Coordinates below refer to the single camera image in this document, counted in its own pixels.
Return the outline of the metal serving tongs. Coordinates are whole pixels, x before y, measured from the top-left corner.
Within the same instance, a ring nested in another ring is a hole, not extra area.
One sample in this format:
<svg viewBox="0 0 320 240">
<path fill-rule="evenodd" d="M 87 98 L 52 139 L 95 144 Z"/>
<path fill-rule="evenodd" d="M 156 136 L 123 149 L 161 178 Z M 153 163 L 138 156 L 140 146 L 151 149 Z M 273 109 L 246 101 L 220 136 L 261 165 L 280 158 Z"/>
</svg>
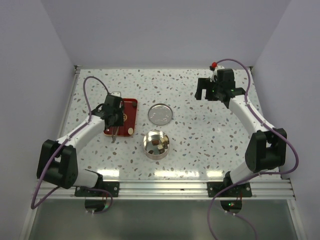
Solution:
<svg viewBox="0 0 320 240">
<path fill-rule="evenodd" d="M 115 112 L 115 120 L 112 125 L 111 137 L 112 143 L 116 142 L 116 138 L 118 136 L 119 128 L 123 124 L 123 113 L 124 113 L 124 104 L 122 97 L 116 97 L 112 95 L 112 107 Z"/>
</svg>

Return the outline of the round silver tin lid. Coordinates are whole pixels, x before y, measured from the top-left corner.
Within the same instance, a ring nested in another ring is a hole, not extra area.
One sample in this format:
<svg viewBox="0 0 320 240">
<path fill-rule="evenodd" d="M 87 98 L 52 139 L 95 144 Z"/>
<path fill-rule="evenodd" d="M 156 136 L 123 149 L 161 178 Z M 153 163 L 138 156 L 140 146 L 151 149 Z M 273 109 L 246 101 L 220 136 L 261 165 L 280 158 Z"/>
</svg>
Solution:
<svg viewBox="0 0 320 240">
<path fill-rule="evenodd" d="M 147 116 L 151 123 L 164 126 L 172 120 L 173 111 L 168 105 L 157 103 L 149 108 Z"/>
</svg>

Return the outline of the dark brown chocolate piece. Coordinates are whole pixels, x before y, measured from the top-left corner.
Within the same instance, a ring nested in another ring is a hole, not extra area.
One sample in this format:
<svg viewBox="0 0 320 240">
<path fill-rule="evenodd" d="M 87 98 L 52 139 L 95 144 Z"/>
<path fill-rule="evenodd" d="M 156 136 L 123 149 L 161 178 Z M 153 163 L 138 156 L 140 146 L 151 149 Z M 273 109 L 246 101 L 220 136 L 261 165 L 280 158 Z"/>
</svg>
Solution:
<svg viewBox="0 0 320 240">
<path fill-rule="evenodd" d="M 159 144 L 159 141 L 158 140 L 154 140 L 152 141 L 152 144 L 155 146 L 155 145 L 158 145 Z"/>
</svg>

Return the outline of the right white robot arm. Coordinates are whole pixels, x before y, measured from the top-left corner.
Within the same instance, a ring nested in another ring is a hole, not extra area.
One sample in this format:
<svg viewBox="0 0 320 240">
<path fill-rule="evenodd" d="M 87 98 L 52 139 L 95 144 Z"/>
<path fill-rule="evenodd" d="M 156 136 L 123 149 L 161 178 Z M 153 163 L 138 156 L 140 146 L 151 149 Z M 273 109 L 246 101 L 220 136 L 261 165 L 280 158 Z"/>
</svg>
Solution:
<svg viewBox="0 0 320 240">
<path fill-rule="evenodd" d="M 236 86 L 234 71 L 230 68 L 214 70 L 212 77 L 200 77 L 195 99 L 220 101 L 242 123 L 250 139 L 244 162 L 225 174 L 223 192 L 235 196 L 248 178 L 260 172 L 283 166 L 286 161 L 287 133 L 275 128 L 250 103 L 246 91 Z"/>
</svg>

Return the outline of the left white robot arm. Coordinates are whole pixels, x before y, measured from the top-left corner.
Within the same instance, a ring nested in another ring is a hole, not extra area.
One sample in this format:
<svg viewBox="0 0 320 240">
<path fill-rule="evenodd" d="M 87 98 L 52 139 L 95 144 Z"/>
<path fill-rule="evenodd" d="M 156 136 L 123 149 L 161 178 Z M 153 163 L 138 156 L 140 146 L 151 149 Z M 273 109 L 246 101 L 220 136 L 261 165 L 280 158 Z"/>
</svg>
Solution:
<svg viewBox="0 0 320 240">
<path fill-rule="evenodd" d="M 102 175 L 80 168 L 78 154 L 104 130 L 123 126 L 124 108 L 120 92 L 108 94 L 76 129 L 57 140 L 46 140 L 41 147 L 37 178 L 64 189 L 86 187 L 92 196 L 101 195 Z"/>
</svg>

